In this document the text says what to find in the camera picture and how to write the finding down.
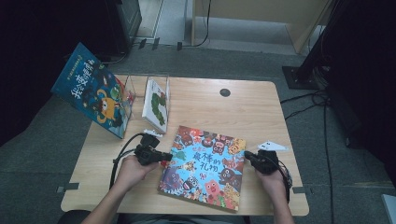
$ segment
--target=wooden table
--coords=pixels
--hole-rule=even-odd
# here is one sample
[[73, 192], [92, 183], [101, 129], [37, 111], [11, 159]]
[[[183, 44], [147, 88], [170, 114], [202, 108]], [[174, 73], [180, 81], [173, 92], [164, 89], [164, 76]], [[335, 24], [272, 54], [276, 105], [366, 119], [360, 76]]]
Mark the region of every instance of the wooden table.
[[[332, 0], [216, 0], [211, 2], [210, 18], [286, 23], [294, 49], [301, 53], [317, 26], [327, 24], [322, 20], [330, 16], [331, 3]], [[192, 1], [192, 45], [195, 17], [207, 17], [208, 6], [209, 0]]]
[[[112, 160], [123, 144], [134, 134], [152, 128], [142, 120], [142, 108], [146, 77], [131, 77], [136, 99], [134, 117], [128, 124], [123, 140], [101, 128], [96, 123], [88, 132], [70, 183], [79, 183], [79, 189], [68, 190], [62, 201], [62, 209], [92, 210], [108, 192]], [[231, 95], [223, 97], [221, 89]], [[243, 81], [226, 79], [203, 79], [170, 77], [170, 112], [167, 134], [161, 138], [158, 150], [169, 152], [179, 125], [198, 128], [214, 133], [239, 137], [247, 140], [247, 150], [257, 152], [257, 145], [273, 141], [290, 150], [278, 152], [281, 161], [290, 169], [293, 186], [303, 183], [294, 157], [288, 129], [283, 117], [276, 86], [266, 81]], [[140, 138], [131, 144], [135, 147]], [[184, 202], [157, 191], [163, 168], [159, 168], [131, 190], [120, 205], [120, 213], [151, 214], [206, 214], [206, 215], [272, 215], [273, 208], [268, 195], [249, 161], [245, 162], [239, 211], [230, 213], [208, 208], [204, 205]], [[304, 193], [290, 191], [290, 209], [294, 216], [305, 216], [309, 212]]]

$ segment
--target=person's arm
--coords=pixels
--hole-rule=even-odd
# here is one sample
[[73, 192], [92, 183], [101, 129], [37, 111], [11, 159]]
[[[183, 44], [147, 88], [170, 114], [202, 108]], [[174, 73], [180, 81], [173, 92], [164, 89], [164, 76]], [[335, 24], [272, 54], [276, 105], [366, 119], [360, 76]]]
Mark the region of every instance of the person's arm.
[[262, 181], [262, 186], [270, 196], [271, 203], [274, 206], [274, 223], [294, 223], [286, 197], [282, 174], [279, 171], [275, 171], [270, 175], [263, 175], [256, 170], [256, 175]]
[[140, 180], [144, 179], [148, 172], [157, 167], [158, 162], [142, 166], [137, 161], [136, 156], [124, 158], [113, 187], [82, 223], [110, 223], [117, 213], [125, 194]]

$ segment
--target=white card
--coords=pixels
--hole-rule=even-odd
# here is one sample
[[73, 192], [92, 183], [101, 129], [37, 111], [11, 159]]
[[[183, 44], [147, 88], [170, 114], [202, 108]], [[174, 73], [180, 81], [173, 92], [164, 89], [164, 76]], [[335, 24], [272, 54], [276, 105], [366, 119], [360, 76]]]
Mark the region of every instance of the white card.
[[280, 144], [274, 143], [274, 142], [264, 142], [260, 145], [257, 146], [258, 149], [263, 149], [267, 151], [287, 151], [289, 150], [288, 147], [281, 146]]

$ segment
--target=black stand base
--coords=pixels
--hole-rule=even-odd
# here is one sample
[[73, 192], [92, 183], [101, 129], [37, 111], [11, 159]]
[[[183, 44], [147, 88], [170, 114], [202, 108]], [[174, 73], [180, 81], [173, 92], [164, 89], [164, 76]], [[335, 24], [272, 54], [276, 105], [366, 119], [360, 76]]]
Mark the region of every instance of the black stand base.
[[318, 90], [315, 78], [310, 75], [307, 80], [299, 80], [296, 76], [298, 67], [282, 66], [283, 75], [288, 82], [289, 89]]

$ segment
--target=children's book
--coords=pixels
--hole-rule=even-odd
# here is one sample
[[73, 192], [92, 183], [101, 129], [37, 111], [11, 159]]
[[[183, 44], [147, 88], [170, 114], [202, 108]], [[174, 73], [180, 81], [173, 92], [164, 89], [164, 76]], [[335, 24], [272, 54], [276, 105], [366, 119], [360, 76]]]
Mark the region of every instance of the children's book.
[[166, 91], [155, 81], [148, 77], [146, 84], [145, 103], [142, 118], [147, 120], [158, 133], [166, 133], [168, 125], [169, 106], [169, 80], [166, 81]]
[[237, 211], [246, 141], [179, 126], [159, 192]]
[[123, 138], [132, 113], [134, 90], [78, 43], [51, 91], [105, 129]]

